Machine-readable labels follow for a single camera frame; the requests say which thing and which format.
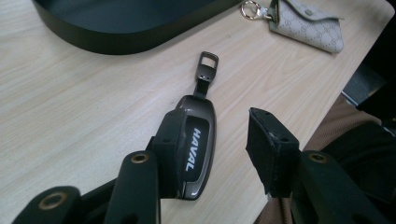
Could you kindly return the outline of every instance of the desk surface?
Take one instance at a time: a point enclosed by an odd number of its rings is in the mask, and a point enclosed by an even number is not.
[[[53,34],[31,1],[0,3],[0,223],[45,189],[84,194],[116,177],[193,92],[204,50],[220,59],[207,95],[218,120],[212,173],[198,201],[162,200],[163,223],[252,223],[266,197],[245,151],[249,108],[274,113],[303,147],[394,14],[384,0],[304,2],[345,18],[341,53],[271,33],[233,7],[156,49],[100,55]]]

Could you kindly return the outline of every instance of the black tray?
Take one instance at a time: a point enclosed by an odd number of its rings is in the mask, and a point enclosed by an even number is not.
[[[60,38],[103,54],[157,47],[240,0],[33,0]]]

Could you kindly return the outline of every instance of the key ring loop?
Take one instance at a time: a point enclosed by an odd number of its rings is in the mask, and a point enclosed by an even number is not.
[[[246,5],[248,5],[248,4],[253,4],[254,6],[256,6],[256,12],[255,12],[256,14],[255,14],[254,16],[249,16],[249,15],[245,12],[244,6],[246,6]],[[249,1],[244,2],[244,3],[241,5],[241,13],[242,13],[242,16],[244,16],[246,19],[251,20],[251,21],[254,21],[254,20],[257,20],[257,19],[259,19],[259,18],[261,17],[262,7],[261,7],[258,3],[249,0]]]

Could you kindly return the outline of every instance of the small pouch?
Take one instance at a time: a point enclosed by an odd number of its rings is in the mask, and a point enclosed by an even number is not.
[[[268,9],[261,8],[253,1],[247,1],[246,4],[255,4],[257,15],[249,17],[242,10],[243,15],[250,20],[267,19],[270,30],[274,32],[330,53],[339,53],[343,49],[341,18],[297,0],[273,0]]]

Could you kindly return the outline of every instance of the strap buckle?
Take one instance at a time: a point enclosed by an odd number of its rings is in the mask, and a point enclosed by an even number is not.
[[[204,63],[205,59],[212,61],[212,64]],[[218,69],[219,57],[209,52],[202,52],[198,62],[196,71],[197,85],[194,91],[194,98],[204,100],[206,98],[207,89],[209,88],[210,82],[215,78]]]

